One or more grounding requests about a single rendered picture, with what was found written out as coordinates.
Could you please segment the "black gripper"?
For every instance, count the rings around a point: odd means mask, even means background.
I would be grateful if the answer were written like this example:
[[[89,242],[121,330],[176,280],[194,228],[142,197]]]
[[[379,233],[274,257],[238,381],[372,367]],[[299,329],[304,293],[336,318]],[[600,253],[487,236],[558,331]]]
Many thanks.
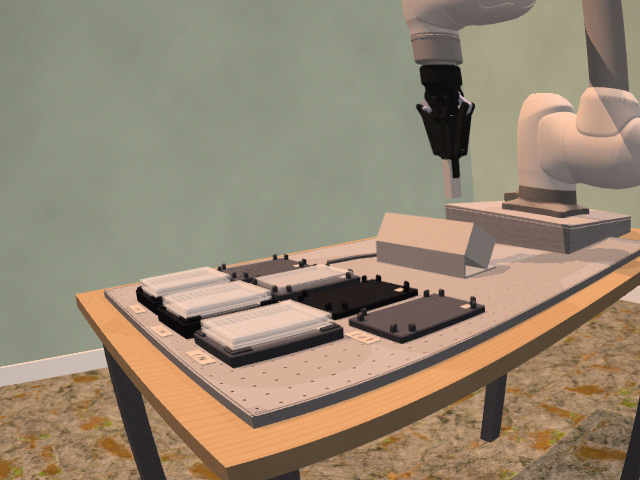
[[[460,198],[459,158],[467,155],[475,104],[464,98],[458,66],[435,64],[419,69],[425,100],[417,104],[416,109],[422,117],[433,154],[443,161],[445,198]]]

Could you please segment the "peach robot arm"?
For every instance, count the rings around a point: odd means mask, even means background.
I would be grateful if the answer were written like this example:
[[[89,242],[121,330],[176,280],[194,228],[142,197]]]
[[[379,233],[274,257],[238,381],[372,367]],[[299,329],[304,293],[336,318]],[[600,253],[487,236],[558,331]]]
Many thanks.
[[[459,30],[516,19],[536,0],[401,2],[415,63],[457,66],[463,63]],[[577,115],[557,94],[524,101],[517,131],[519,192],[505,192],[502,209],[566,218],[589,214],[577,204],[577,183],[640,185],[640,104],[629,92],[622,2],[582,0],[582,6],[591,88]]]

